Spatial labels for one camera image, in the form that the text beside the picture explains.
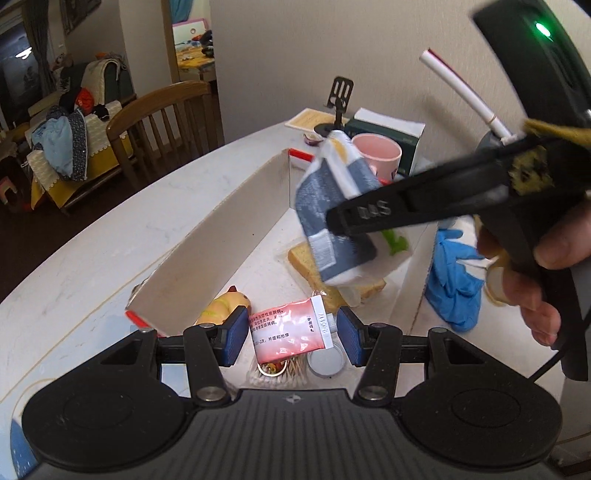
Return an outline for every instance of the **cardboard divider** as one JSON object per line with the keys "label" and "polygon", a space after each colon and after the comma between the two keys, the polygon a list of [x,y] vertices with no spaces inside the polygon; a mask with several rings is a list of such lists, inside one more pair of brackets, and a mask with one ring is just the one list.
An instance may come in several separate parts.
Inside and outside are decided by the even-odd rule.
{"label": "cardboard divider", "polygon": [[181,335],[290,207],[286,152],[271,158],[178,244],[132,296],[128,310]]}

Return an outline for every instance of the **blue gripper pad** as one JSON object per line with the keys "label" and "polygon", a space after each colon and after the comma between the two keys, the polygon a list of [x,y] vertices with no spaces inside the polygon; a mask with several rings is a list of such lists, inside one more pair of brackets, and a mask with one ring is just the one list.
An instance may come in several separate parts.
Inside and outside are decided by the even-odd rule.
{"label": "blue gripper pad", "polygon": [[368,348],[365,340],[368,338],[367,326],[348,307],[341,307],[337,312],[336,326],[339,339],[351,364],[364,367],[371,354],[371,348]]}
{"label": "blue gripper pad", "polygon": [[216,356],[220,367],[231,367],[236,362],[248,335],[248,329],[248,310],[243,306],[236,307],[228,319],[218,327],[216,344],[219,345],[219,349]]}

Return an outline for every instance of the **screw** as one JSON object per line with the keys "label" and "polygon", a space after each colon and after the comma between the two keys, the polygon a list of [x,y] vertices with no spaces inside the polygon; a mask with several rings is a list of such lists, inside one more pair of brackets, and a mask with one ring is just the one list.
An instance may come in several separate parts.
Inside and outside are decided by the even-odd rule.
{"label": "screw", "polygon": [[379,385],[370,385],[359,389],[359,396],[365,400],[377,401],[383,400],[388,395],[388,390]]}
{"label": "screw", "polygon": [[203,401],[219,401],[226,396],[226,391],[220,387],[203,387],[197,390],[197,398]]}

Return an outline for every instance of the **finger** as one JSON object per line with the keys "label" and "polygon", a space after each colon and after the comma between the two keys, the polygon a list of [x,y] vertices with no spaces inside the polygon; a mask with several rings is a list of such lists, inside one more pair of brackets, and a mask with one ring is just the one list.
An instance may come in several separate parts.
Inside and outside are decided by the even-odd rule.
{"label": "finger", "polygon": [[499,242],[485,227],[482,227],[478,233],[476,249],[486,258],[496,257],[502,250]]}
{"label": "finger", "polygon": [[536,342],[544,346],[552,346],[556,341],[556,335],[548,335],[546,333],[534,332],[533,330],[531,332],[531,336],[534,338]]}
{"label": "finger", "polygon": [[531,278],[509,268],[503,269],[503,292],[511,305],[538,310],[542,305],[542,289]]}
{"label": "finger", "polygon": [[585,200],[547,232],[534,249],[549,270],[572,267],[591,255],[591,202]]}
{"label": "finger", "polygon": [[525,324],[534,332],[556,337],[560,330],[560,315],[549,303],[543,302],[537,310],[521,307]]}

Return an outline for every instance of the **black cable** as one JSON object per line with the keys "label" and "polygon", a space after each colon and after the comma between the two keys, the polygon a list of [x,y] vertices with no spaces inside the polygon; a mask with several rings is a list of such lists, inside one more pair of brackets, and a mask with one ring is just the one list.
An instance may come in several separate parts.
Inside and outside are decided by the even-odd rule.
{"label": "black cable", "polygon": [[[583,324],[586,326],[585,329],[583,330],[583,335],[585,335],[587,328],[589,328],[589,325],[591,324],[591,310],[589,310],[587,312],[587,315],[583,319]],[[572,339],[572,335],[566,339],[562,348],[560,350],[558,350],[558,352],[556,352],[554,354],[554,356],[552,358],[550,358],[550,360],[548,360],[544,365],[542,365],[539,369],[537,369],[530,376],[530,380],[532,382],[536,382],[542,375],[546,374],[548,372],[548,370],[550,370],[553,366],[555,366],[558,362],[560,362],[562,360],[562,357],[565,356],[566,352],[569,350],[570,346],[573,343],[573,342],[571,342],[571,339]]]}
{"label": "black cable", "polygon": [[566,354],[568,346],[568,342],[565,343],[563,347],[560,350],[558,350],[558,352],[556,352],[552,358],[550,358],[550,360],[548,360],[544,365],[542,365],[530,376],[530,380],[532,382],[537,381],[542,375],[548,372],[548,370],[550,370],[553,366],[560,362],[562,360],[562,357]]}

